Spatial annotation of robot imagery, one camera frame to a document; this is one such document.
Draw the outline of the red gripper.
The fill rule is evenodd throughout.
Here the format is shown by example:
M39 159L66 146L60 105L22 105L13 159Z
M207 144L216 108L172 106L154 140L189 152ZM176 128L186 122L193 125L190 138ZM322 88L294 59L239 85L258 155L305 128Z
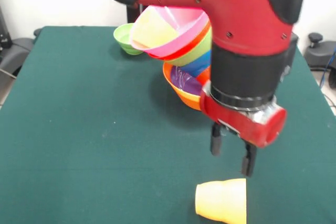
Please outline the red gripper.
M211 131L211 154L218 156L221 152L221 125L234 131L246 141L246 154L243 157L241 173L251 177L257 157L257 147L263 148L275 141L284 128L287 111L276 103L276 99L260 111L233 110L222 106L211 97L210 86L211 82L207 81L202 87L200 108L214 121Z

